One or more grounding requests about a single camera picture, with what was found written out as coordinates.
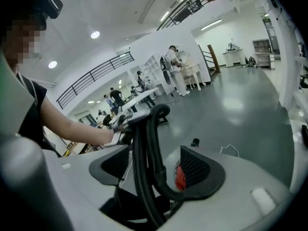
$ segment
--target white wall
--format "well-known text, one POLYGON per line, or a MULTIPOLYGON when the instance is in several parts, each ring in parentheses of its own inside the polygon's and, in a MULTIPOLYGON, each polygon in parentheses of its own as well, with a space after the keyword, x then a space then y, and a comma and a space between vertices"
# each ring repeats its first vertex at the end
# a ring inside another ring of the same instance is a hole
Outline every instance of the white wall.
POLYGON ((191 32, 181 26, 173 26, 153 32, 132 43, 130 52, 135 60, 142 65, 153 54, 165 55, 170 45, 176 45, 191 56, 198 63, 205 82, 210 81, 203 56, 191 32))
POLYGON ((243 57, 256 58, 252 41, 268 39, 269 36, 254 3, 245 4, 241 6, 239 13, 229 12, 221 19, 220 23, 203 31, 196 29, 192 32, 197 44, 200 44, 204 51, 208 51, 207 46, 211 44, 219 65, 226 64, 222 53, 231 41, 243 49, 243 57))
POLYGON ((187 17, 187 19, 178 26, 193 31, 196 28, 206 26, 229 11, 234 11, 234 4, 231 0, 215 0, 205 5, 193 15, 187 17))

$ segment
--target balcony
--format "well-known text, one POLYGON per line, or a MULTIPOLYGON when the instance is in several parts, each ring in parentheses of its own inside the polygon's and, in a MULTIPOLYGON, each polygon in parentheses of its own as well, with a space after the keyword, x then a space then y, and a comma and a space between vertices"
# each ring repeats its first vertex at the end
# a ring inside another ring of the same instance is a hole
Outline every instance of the balcony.
POLYGON ((202 9, 207 3, 215 0, 182 0, 180 4, 164 19, 159 29, 181 24, 187 17, 202 9))
POLYGON ((65 92, 63 92, 63 94, 57 99, 57 103, 62 109, 64 109, 65 106, 67 106, 79 93, 94 81, 132 61, 134 61, 134 58, 131 56, 130 52, 126 52, 98 65, 79 78, 65 92))

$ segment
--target black hose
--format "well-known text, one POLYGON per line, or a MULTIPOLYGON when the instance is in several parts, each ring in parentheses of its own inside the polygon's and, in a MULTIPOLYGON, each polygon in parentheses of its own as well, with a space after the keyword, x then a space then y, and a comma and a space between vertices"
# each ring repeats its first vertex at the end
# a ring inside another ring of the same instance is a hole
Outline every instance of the black hose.
POLYGON ((167 185, 166 168, 163 164, 163 159, 160 153, 157 126, 159 119, 167 116, 170 108, 166 104, 158 104, 151 109, 150 118, 146 123, 146 140, 148 149, 149 166, 154 175, 154 186, 157 191, 169 199, 183 201, 183 193, 175 192, 167 185))
POLYGON ((147 174, 147 158, 146 158, 146 144, 144 143, 145 123, 140 123, 134 134, 133 140, 133 165, 134 165, 134 181, 137 196, 142 202, 148 221, 153 224, 155 229, 162 226, 166 219, 163 214, 158 211, 155 204, 155 195, 152 189, 152 184, 149 182, 150 178, 147 174))

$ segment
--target chair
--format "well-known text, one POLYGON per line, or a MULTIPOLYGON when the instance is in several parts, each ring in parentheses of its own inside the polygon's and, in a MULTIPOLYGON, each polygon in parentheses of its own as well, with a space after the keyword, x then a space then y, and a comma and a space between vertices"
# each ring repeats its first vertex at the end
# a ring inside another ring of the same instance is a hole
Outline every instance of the chair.
POLYGON ((109 122, 111 121, 110 115, 106 115, 106 117, 103 120, 103 125, 106 127, 109 127, 109 122))

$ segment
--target person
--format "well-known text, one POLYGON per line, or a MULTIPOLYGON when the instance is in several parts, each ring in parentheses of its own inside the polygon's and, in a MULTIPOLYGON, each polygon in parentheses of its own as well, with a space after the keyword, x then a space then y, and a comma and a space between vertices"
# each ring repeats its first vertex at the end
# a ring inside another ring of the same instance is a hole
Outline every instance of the person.
POLYGON ((104 95, 104 98, 106 99, 107 104, 109 104, 111 110, 117 115, 118 108, 114 106, 114 102, 108 97, 107 94, 104 95))
POLYGON ((122 92, 115 90, 113 87, 111 87, 110 90, 110 98, 112 98, 118 106, 122 107, 125 105, 124 101, 122 100, 122 92))
POLYGON ((181 68, 183 67, 183 63, 181 63, 176 54, 176 47, 171 45, 169 50, 166 53, 167 61, 171 62, 171 78, 175 83, 176 88, 178 89, 180 96, 188 95, 190 92, 186 90, 186 85, 182 74, 180 73, 181 68))
POLYGON ((40 33, 46 30, 46 17, 34 6, 25 6, 7 27, 1 38, 1 51, 4 64, 11 69, 24 88, 33 96, 35 102, 28 110, 19 134, 35 141, 42 149, 53 150, 46 141, 43 126, 59 137, 75 142, 104 145, 112 140, 113 131, 93 128, 87 124, 74 122, 64 116, 47 98, 47 90, 35 81, 22 76, 18 64, 27 58, 40 33))
POLYGON ((134 86, 131 87, 130 95, 131 95, 132 98, 138 96, 138 94, 136 93, 136 90, 135 90, 135 87, 134 87, 134 86))
MULTIPOLYGON (((138 76, 137 82, 138 82, 139 86, 142 88, 142 91, 153 89, 153 86, 151 85, 151 80, 149 79, 148 76, 144 76, 143 72, 141 72, 141 71, 137 71, 137 76, 138 76)), ((155 100, 154 93, 151 93, 150 97, 151 97, 152 100, 155 100)))
POLYGON ((98 112, 98 117, 96 118, 96 120, 97 120, 98 126, 101 127, 101 128, 103 127, 103 121, 104 121, 105 117, 106 116, 102 115, 101 111, 98 112))

